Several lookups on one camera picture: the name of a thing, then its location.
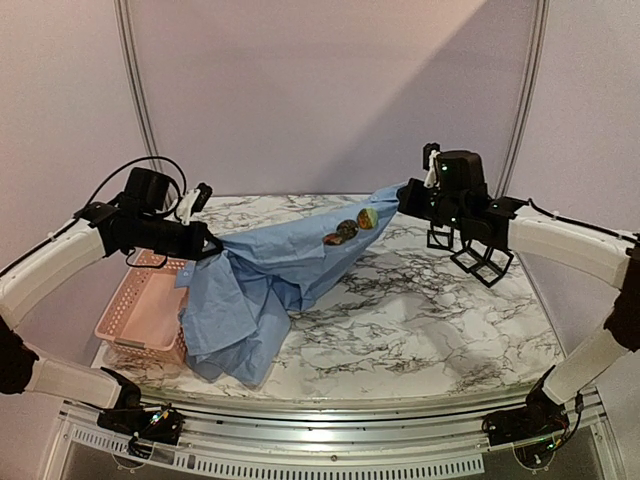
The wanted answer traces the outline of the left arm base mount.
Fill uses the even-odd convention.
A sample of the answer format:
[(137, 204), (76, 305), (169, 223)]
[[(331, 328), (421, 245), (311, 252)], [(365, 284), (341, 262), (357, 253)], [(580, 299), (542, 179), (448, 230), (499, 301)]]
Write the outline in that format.
[(149, 459), (156, 443), (176, 446), (185, 416), (171, 403), (144, 405), (137, 397), (119, 400), (111, 409), (103, 410), (97, 425), (129, 437), (128, 455)]

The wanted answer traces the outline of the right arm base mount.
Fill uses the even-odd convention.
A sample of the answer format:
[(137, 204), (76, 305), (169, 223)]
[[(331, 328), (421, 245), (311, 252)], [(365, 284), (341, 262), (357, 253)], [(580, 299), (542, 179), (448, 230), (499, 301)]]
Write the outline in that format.
[(491, 446), (513, 443), (513, 453), (522, 466), (541, 468), (576, 433), (583, 410), (583, 395), (578, 393), (574, 400), (577, 418), (571, 426), (564, 406), (527, 400), (522, 407), (488, 414), (481, 429)]

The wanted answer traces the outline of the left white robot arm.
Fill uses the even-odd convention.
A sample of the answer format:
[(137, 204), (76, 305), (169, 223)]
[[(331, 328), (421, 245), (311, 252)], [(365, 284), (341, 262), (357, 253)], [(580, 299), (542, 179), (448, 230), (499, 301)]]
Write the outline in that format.
[(109, 409), (128, 434), (148, 426), (148, 412), (126, 396), (125, 380), (100, 369), (47, 357), (16, 328), (45, 297), (85, 268), (116, 252), (147, 249), (165, 258), (198, 261), (218, 254), (222, 242), (194, 220), (213, 193), (136, 165), (112, 200), (90, 198), (59, 230), (1, 272), (1, 392), (36, 392)]

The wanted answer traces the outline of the blue button-up shirt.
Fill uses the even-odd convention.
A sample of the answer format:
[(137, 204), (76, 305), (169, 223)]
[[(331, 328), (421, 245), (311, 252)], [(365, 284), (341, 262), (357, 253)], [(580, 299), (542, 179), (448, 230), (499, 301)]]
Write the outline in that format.
[[(222, 253), (189, 262), (176, 285), (188, 289), (179, 315), (186, 363), (199, 376), (262, 384), (290, 329), (289, 315), (314, 306), (383, 233), (398, 209), (396, 185), (368, 198), (287, 223), (223, 236)], [(344, 220), (373, 207), (373, 230), (323, 244)]]

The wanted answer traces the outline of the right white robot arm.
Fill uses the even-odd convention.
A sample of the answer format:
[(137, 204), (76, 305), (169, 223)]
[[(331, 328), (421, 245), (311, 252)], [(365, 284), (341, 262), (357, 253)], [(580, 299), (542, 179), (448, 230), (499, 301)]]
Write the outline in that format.
[(639, 349), (639, 237), (554, 215), (533, 200), (492, 198), (481, 157), (466, 150), (423, 149), (424, 179), (411, 179), (397, 193), (400, 213), (430, 223), (437, 230), (459, 232), (462, 254), (504, 275), (491, 259), (495, 251), (544, 257), (586, 273), (619, 294), (600, 329), (553, 367), (517, 415), (517, 427), (537, 436), (556, 417), (554, 405), (570, 400), (623, 356)]

